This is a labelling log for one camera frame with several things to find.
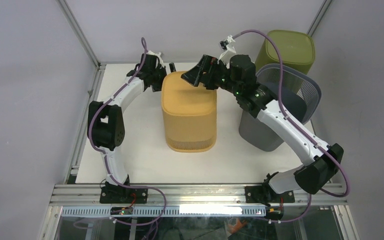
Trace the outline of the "green slatted plastic basket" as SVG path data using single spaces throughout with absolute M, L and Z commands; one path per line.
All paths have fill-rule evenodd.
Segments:
M 272 30 L 267 36 L 277 46 L 285 66 L 308 74 L 316 59 L 316 48 L 313 39 L 298 31 Z M 255 60 L 255 69 L 259 71 L 268 64 L 278 64 L 279 58 L 273 45 L 264 40 Z

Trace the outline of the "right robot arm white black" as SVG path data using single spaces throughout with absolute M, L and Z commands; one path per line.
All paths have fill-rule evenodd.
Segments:
M 287 113 L 281 93 L 257 81 L 256 66 L 248 55 L 235 55 L 226 64 L 204 54 L 181 78 L 194 87 L 221 88 L 232 93 L 241 109 L 273 130 L 300 159 L 301 166 L 268 174 L 259 187 L 253 187 L 248 193 L 253 202 L 268 206 L 294 190 L 314 195 L 323 191 L 335 174 L 343 172 L 344 149 L 315 136 Z

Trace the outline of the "yellow slatted plastic basket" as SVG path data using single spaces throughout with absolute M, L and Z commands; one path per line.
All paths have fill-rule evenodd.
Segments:
M 180 153 L 200 153 L 217 140 L 216 90 L 192 86 L 183 71 L 169 73 L 162 82 L 161 110 L 165 141 Z

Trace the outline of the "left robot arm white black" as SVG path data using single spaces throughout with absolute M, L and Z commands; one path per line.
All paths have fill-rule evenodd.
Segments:
M 135 98 L 148 88 L 153 92 L 162 89 L 167 76 L 160 53 L 148 51 L 130 70 L 121 86 L 103 101 L 92 101 L 88 106 L 87 137 L 91 147 L 100 153 L 105 167 L 105 188 L 118 203 L 129 200 L 135 189 L 122 162 L 120 147 L 126 129 L 123 113 Z

